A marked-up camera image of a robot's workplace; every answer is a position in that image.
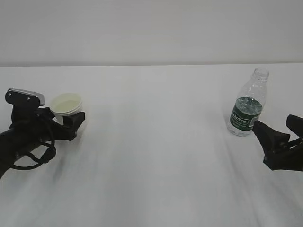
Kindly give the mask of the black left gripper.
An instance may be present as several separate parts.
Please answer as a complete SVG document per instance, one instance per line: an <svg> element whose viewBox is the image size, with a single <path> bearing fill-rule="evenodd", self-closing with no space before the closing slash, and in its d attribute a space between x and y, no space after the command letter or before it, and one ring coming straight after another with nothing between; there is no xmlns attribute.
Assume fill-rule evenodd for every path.
<svg viewBox="0 0 303 227"><path fill-rule="evenodd" d="M39 142L68 140L72 141L77 136L77 131L85 121L83 111L69 116L63 116L63 125L53 120L54 113L49 107L35 110L35 121L38 126L37 140Z"/></svg>

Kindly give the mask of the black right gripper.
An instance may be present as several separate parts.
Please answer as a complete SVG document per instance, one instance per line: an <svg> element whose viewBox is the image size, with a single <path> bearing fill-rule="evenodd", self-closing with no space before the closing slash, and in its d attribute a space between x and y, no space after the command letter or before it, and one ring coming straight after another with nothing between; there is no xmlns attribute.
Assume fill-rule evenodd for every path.
<svg viewBox="0 0 303 227"><path fill-rule="evenodd" d="M298 137L303 136L303 118L288 115L286 126ZM265 154L263 163L271 170L303 170L303 139L289 142L290 134L276 131L263 122L254 122L253 133Z"/></svg>

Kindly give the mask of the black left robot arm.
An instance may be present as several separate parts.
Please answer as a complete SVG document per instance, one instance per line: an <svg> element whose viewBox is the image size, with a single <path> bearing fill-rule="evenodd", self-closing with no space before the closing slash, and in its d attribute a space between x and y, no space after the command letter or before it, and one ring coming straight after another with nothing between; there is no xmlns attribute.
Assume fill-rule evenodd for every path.
<svg viewBox="0 0 303 227"><path fill-rule="evenodd" d="M12 124L0 134L0 176L9 169L28 171L47 164L57 150L58 140L72 141L85 121L83 111L63 117L63 124L54 120L49 107L26 111L12 110Z"/></svg>

